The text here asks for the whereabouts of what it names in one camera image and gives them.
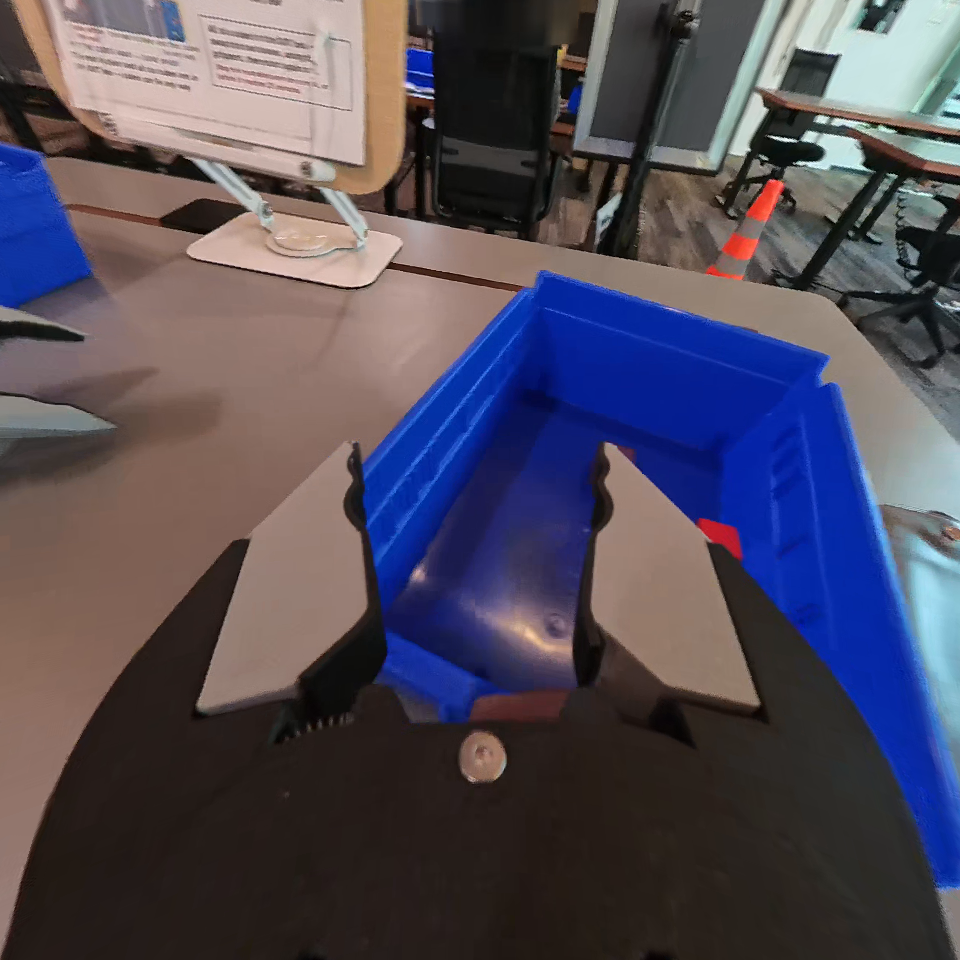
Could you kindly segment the blue plastic bin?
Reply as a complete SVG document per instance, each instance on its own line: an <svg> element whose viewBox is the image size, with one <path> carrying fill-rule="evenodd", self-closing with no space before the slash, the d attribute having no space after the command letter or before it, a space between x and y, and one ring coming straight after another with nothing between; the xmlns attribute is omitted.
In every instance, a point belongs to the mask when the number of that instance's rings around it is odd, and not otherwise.
<svg viewBox="0 0 960 960"><path fill-rule="evenodd" d="M746 570L869 723L936 881L958 888L958 774L827 356L542 273L364 464L386 671L467 719L476 696L574 685L604 444Z"/></svg>
<svg viewBox="0 0 960 960"><path fill-rule="evenodd" d="M18 308L93 274L42 154L1 145L1 306Z"/></svg>

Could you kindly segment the red block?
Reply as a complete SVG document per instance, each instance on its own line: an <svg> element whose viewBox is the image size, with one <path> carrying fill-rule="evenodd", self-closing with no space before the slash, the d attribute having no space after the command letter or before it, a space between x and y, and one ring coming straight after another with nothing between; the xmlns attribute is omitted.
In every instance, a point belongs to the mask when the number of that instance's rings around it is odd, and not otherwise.
<svg viewBox="0 0 960 960"><path fill-rule="evenodd" d="M723 546L733 558L743 561L742 540L735 526L707 518L698 519L696 526L711 544Z"/></svg>

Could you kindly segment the black desk grommet plate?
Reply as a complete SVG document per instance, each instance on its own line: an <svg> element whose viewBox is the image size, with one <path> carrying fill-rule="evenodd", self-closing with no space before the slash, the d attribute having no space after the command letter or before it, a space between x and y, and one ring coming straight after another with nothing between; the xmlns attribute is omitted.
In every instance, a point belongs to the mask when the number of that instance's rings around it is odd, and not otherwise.
<svg viewBox="0 0 960 960"><path fill-rule="evenodd" d="M208 235L247 212L239 203L198 198L162 216L159 224L166 230Z"/></svg>

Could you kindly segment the brown top office table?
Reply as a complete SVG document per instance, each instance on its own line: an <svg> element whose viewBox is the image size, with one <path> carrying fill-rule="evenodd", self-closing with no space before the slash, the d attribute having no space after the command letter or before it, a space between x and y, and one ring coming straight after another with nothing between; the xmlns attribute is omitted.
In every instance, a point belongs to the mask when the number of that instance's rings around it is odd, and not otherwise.
<svg viewBox="0 0 960 960"><path fill-rule="evenodd" d="M773 114L789 118L799 115L813 117L810 130L817 130L834 137L851 138L846 126L819 124L820 118L849 121L870 129L880 129L899 135L931 139L950 143L959 142L959 127L931 114L895 110L880 106L862 106L823 97L814 97L779 89L756 87L764 108Z"/></svg>
<svg viewBox="0 0 960 960"><path fill-rule="evenodd" d="M908 181L930 181L957 185L959 146L954 141L939 141L871 128L857 128L863 162L870 172L865 184L839 214L829 233L797 275L781 271L772 274L774 284L797 291L809 291L838 252L853 237L870 233L882 212Z"/></svg>

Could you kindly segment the white document stand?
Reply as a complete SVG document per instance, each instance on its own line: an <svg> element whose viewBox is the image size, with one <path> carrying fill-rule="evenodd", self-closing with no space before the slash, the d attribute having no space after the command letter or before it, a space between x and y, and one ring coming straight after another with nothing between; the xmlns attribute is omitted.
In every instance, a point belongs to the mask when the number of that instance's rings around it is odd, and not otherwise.
<svg viewBox="0 0 960 960"><path fill-rule="evenodd" d="M189 258L354 291L377 282L402 250L400 237L370 229L354 200L340 189L339 172L330 161L121 114L102 113L100 119L121 140L185 157L245 210L189 246ZM242 168L318 187L335 220L276 211L246 184Z"/></svg>

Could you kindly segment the printed instruction sheet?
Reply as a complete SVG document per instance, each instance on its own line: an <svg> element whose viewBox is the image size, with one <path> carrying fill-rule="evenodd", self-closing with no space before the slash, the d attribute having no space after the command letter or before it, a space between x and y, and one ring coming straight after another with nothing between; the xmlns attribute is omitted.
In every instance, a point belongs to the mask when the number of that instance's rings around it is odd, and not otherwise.
<svg viewBox="0 0 960 960"><path fill-rule="evenodd" d="M359 1L44 2L71 99L151 125L366 162Z"/></svg>

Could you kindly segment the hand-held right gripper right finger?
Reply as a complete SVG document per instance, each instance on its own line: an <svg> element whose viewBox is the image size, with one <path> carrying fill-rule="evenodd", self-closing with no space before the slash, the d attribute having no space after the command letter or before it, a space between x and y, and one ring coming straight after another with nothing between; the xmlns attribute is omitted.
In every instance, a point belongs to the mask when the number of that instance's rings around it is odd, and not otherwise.
<svg viewBox="0 0 960 960"><path fill-rule="evenodd" d="M762 700L713 543L616 446L602 443L573 639L578 686L624 718L673 705L754 716Z"/></svg>

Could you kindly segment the grey partition panel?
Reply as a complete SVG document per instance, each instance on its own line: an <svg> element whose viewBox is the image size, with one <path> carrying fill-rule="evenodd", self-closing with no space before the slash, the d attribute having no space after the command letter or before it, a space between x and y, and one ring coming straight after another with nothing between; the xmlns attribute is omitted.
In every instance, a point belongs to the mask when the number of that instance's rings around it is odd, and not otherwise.
<svg viewBox="0 0 960 960"><path fill-rule="evenodd" d="M678 67L655 170L715 176L760 77L786 12L784 1L705 1ZM676 2L603 1L594 19L574 128L573 154L629 162L653 102L660 55Z"/></svg>

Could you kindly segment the black office chair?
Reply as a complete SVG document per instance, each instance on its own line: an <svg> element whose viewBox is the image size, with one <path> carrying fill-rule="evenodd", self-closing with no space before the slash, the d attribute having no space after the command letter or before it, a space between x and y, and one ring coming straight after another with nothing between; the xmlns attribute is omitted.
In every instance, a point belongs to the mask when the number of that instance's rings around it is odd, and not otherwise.
<svg viewBox="0 0 960 960"><path fill-rule="evenodd" d="M895 319L902 326L919 321L933 347L929 356L913 362L914 367L924 371L935 369L948 354L959 353L958 345L946 346L943 335L947 328L958 331L958 320L951 319L950 312L938 301L943 291L958 292L959 198L936 195L935 200L943 206L942 217L935 227L899 223L895 230L898 263L906 271L909 290L846 291L836 303L840 310L846 310L852 301L882 306L856 318L854 326L858 330L885 318Z"/></svg>
<svg viewBox="0 0 960 960"><path fill-rule="evenodd" d="M552 132L564 51L435 31L431 186L438 220L536 239L560 168Z"/></svg>
<svg viewBox="0 0 960 960"><path fill-rule="evenodd" d="M841 60L840 54L797 49L778 89L815 99L823 97ZM783 181L786 171L820 162L825 149L805 140L816 123L815 116L786 107L770 107L750 140L749 150L734 178L715 197L728 219L735 220L734 207L745 187Z"/></svg>

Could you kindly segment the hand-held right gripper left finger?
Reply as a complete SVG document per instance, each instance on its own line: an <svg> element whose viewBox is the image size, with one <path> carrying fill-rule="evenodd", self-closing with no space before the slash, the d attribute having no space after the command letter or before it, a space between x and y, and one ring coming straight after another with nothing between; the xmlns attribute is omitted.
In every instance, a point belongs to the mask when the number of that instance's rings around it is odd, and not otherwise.
<svg viewBox="0 0 960 960"><path fill-rule="evenodd" d="M378 678L387 642L363 467L359 443L342 443L249 535L199 714L284 704L294 722L329 722Z"/></svg>

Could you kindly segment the black pole stand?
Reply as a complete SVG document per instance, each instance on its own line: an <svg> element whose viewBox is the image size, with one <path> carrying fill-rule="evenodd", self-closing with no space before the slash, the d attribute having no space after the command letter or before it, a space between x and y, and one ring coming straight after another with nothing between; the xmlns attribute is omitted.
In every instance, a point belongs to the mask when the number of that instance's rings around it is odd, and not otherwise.
<svg viewBox="0 0 960 960"><path fill-rule="evenodd" d="M655 22L658 48L652 90L641 116L618 207L597 244L597 253L602 256L630 258L636 252L643 191L690 44L699 28L701 5L700 1L660 5Z"/></svg>

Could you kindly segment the tan wooden board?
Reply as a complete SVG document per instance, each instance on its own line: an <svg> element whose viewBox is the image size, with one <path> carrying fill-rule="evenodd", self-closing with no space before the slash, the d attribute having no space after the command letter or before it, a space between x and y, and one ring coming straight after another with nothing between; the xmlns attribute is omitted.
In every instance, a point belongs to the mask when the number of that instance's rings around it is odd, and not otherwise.
<svg viewBox="0 0 960 960"><path fill-rule="evenodd" d="M17 1L11 6L44 79L72 116L92 134L125 142L107 132L100 114L79 108L71 99L44 2ZM340 189L352 196L381 190L397 172L405 142L407 12L405 2L363 3L366 67L366 162L337 168Z"/></svg>

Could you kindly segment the orange traffic cone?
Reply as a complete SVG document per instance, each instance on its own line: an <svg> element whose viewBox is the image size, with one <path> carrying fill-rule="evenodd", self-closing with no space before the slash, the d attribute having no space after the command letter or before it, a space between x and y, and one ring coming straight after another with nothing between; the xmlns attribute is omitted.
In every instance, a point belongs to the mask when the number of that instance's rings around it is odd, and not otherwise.
<svg viewBox="0 0 960 960"><path fill-rule="evenodd" d="M763 186L723 246L716 262L706 270L708 276L733 281L745 279L762 234L784 191L785 184L778 179L772 179Z"/></svg>

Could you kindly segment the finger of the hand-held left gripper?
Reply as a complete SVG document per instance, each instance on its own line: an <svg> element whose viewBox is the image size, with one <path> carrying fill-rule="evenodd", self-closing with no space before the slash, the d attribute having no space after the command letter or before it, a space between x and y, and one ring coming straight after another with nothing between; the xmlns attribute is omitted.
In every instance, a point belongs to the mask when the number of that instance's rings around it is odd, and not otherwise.
<svg viewBox="0 0 960 960"><path fill-rule="evenodd" d="M86 334L68 325L2 306L1 344L15 340L78 343L86 340Z"/></svg>
<svg viewBox="0 0 960 960"><path fill-rule="evenodd" d="M110 421L68 404L46 403L19 394L1 395L2 439L101 435L115 429Z"/></svg>

